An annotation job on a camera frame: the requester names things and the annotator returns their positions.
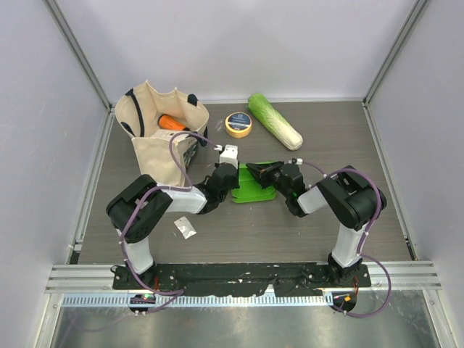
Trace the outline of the green paper box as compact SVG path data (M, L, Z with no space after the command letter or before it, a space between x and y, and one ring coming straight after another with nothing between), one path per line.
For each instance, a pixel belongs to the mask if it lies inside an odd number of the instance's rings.
M237 204L266 202L275 199L277 192L272 186L262 188L252 177L247 166L239 165L239 187L231 191L232 202Z

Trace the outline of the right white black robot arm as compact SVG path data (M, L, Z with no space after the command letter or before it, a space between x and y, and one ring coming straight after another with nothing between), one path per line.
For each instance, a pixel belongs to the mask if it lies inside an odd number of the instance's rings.
M365 240L386 206L377 185L352 166L326 173L301 158L248 163L246 167L262 188L272 186L278 191L289 212L299 218L331 208L340 227L335 247L328 255L328 281L344 286L354 280L363 261Z

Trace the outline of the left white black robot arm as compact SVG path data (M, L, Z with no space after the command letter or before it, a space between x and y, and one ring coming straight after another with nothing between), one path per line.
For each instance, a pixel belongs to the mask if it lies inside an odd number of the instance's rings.
M211 175L189 187L167 186L141 175L106 208L118 232L129 280L138 289L154 282L154 260L148 237L167 212L204 215L218 208L229 191L239 187L239 166L216 164Z

